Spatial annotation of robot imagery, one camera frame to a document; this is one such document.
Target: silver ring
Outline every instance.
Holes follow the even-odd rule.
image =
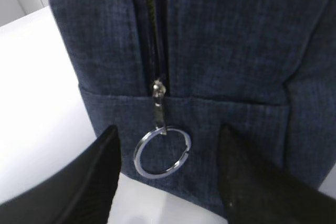
[[[181,168],[181,166],[184,164],[184,162],[188,159],[188,156],[189,156],[188,151],[191,148],[191,138],[190,138],[189,134],[186,133],[183,130],[180,130],[180,129],[174,127],[174,126],[168,126],[167,131],[177,131],[184,136],[186,149],[182,153],[180,159],[178,161],[176,161],[175,164],[172,167],[168,168],[167,170],[161,171],[161,172],[149,172],[149,171],[142,168],[142,166],[141,166],[141,154],[142,154],[143,149],[145,148],[145,146],[147,145],[147,143],[151,139],[153,139],[157,135],[161,134],[163,131],[164,131],[164,127],[158,128],[156,130],[148,132],[139,141],[138,145],[135,148],[134,156],[133,156],[135,169],[138,171],[138,173],[141,176],[143,176],[145,178],[156,179],[156,178],[167,177],[167,176],[171,175],[172,173],[174,173],[175,171],[177,171],[179,168]]]

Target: zipper pull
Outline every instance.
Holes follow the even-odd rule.
[[[154,119],[156,128],[163,128],[162,135],[167,135],[166,122],[164,120],[164,105],[163,98],[166,93],[166,87],[157,79],[153,84],[153,102],[154,102]]]

